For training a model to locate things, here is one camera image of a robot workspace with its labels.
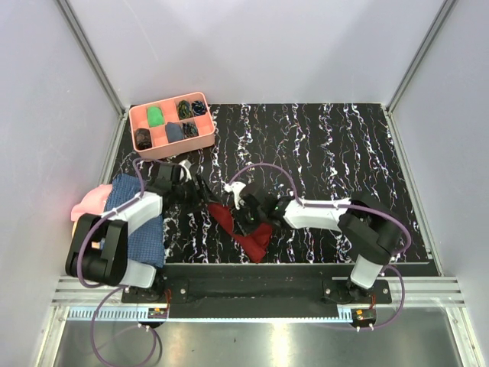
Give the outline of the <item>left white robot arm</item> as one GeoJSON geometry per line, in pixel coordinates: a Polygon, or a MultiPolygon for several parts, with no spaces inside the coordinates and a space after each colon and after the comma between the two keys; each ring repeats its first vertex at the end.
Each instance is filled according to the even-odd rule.
{"type": "Polygon", "coordinates": [[[165,259],[164,213],[174,206],[198,212],[212,194],[188,160],[155,160],[153,169],[149,180],[117,175],[102,212],[77,219],[65,272],[84,287],[138,287],[150,303],[164,296],[165,284],[156,279],[165,259]]]}

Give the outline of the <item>dark red cloth napkin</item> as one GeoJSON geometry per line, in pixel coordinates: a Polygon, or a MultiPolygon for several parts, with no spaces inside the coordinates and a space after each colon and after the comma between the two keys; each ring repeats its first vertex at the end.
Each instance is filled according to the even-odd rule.
{"type": "Polygon", "coordinates": [[[228,233],[244,250],[253,263],[261,263],[267,254],[267,248],[273,234],[273,227],[262,223],[248,231],[241,229],[227,206],[219,203],[209,203],[207,209],[211,217],[228,233]]]}

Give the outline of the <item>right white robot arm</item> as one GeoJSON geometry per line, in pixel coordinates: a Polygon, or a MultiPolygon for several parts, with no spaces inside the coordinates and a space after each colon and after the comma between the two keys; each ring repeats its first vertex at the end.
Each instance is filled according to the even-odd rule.
{"type": "Polygon", "coordinates": [[[249,235],[260,225],[272,229],[324,229],[341,233],[356,251],[347,294],[364,303],[374,294],[374,282],[399,249],[400,239],[411,238],[404,224],[379,200],[357,193],[341,200],[304,200],[275,197],[255,183],[225,185],[233,197],[232,212],[241,234],[249,235]]]}

